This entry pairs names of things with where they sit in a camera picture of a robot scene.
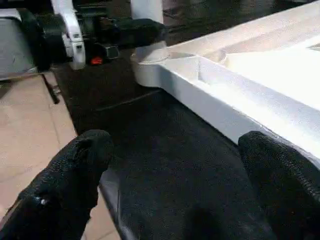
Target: black mat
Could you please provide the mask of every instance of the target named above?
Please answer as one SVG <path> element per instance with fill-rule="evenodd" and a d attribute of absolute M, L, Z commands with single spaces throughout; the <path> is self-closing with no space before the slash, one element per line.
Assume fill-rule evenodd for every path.
<path fill-rule="evenodd" d="M 273 239 L 227 138 L 164 91 L 117 108 L 100 189 L 123 240 Z"/>

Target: black fabric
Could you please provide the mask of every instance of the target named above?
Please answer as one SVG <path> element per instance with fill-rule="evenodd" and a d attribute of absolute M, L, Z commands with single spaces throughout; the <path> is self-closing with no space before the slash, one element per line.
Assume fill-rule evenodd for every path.
<path fill-rule="evenodd" d="M 100 189 L 123 240 L 275 239 L 237 148 L 192 111 L 163 91 L 106 111 Z"/>
<path fill-rule="evenodd" d="M 0 239 L 79 240 L 97 205 L 99 180 L 112 151 L 110 135 L 102 130 L 71 141 L 18 195 L 0 223 Z"/>
<path fill-rule="evenodd" d="M 239 150 L 278 239 L 320 239 L 320 172 L 311 160 L 260 132 L 242 136 Z"/>

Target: white frame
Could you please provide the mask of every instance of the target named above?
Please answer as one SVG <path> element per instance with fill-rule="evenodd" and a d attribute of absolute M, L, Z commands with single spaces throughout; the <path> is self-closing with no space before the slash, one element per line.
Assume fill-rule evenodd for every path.
<path fill-rule="evenodd" d="M 154 9 L 148 0 L 132 2 L 135 18 L 157 20 L 162 14 L 161 7 Z M 135 2 L 142 2 L 138 10 Z M 281 136 L 320 169 L 320 110 L 233 72 L 223 66 L 223 57 L 217 62 L 217 54 L 224 52 L 294 50 L 316 44 L 320 44 L 320 1 L 174 46 L 150 47 L 144 57 L 137 49 L 132 64 L 139 84 L 163 88 L 234 143 L 249 131 Z"/>

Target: white plastic part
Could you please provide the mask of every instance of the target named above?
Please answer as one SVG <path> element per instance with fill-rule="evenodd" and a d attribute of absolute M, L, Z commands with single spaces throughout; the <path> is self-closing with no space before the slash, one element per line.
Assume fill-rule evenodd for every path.
<path fill-rule="evenodd" d="M 65 51 L 72 57 L 71 67 L 82 69 L 86 65 L 86 50 L 80 25 L 76 17 L 72 0 L 51 0 L 55 14 L 61 15 L 67 34 L 63 37 Z"/>
<path fill-rule="evenodd" d="M 133 19 L 151 19 L 164 23 L 162 0 L 131 0 L 131 15 Z M 153 63 L 168 57 L 165 41 L 157 42 L 150 46 L 137 47 L 134 61 Z"/>
<path fill-rule="evenodd" d="M 15 8 L 0 9 L 0 18 L 14 18 L 21 22 L 21 16 Z"/>
<path fill-rule="evenodd" d="M 139 84 L 164 89 L 234 143 L 249 131 L 280 136 L 320 169 L 318 46 L 315 1 L 168 47 L 162 61 L 132 59 Z"/>

